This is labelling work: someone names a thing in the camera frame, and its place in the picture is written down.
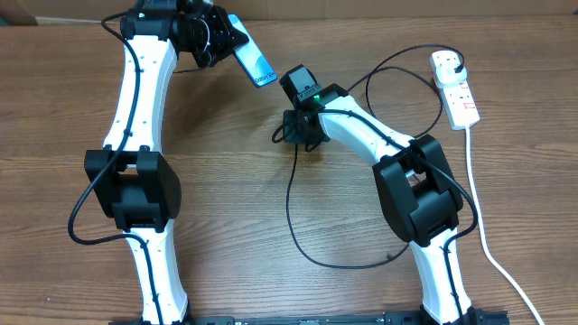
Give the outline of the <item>blue Galaxy smartphone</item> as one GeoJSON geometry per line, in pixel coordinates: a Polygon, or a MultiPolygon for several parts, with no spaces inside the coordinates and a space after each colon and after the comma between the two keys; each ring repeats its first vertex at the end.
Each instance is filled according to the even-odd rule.
{"type": "Polygon", "coordinates": [[[262,88],[274,82],[277,79],[274,69],[254,42],[244,24],[235,14],[229,14],[228,18],[232,26],[248,38],[248,42],[234,49],[234,55],[239,65],[257,88],[262,88]]]}

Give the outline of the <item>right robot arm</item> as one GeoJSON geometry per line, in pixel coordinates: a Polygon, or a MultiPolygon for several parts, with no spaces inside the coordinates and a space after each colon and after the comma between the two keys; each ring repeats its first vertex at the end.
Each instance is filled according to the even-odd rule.
{"type": "Polygon", "coordinates": [[[453,178],[440,143],[385,126],[344,88],[322,87],[303,65],[286,72],[280,85],[293,106],[284,112],[283,141],[311,151],[336,140],[371,166],[384,218],[414,254],[424,322],[472,324],[456,253],[463,235],[458,213],[472,199],[453,178]]]}

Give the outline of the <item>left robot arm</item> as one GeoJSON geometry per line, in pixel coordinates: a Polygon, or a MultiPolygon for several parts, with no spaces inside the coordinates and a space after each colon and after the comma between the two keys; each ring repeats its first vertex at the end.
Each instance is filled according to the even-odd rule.
{"type": "Polygon", "coordinates": [[[117,111],[101,149],[86,152],[89,185],[79,201],[96,194],[119,230],[107,240],[130,247],[143,296],[137,323],[189,324],[173,233],[182,188],[161,141],[165,99],[180,53],[205,69],[249,38],[211,1],[139,1],[118,18],[125,65],[117,111]]]}

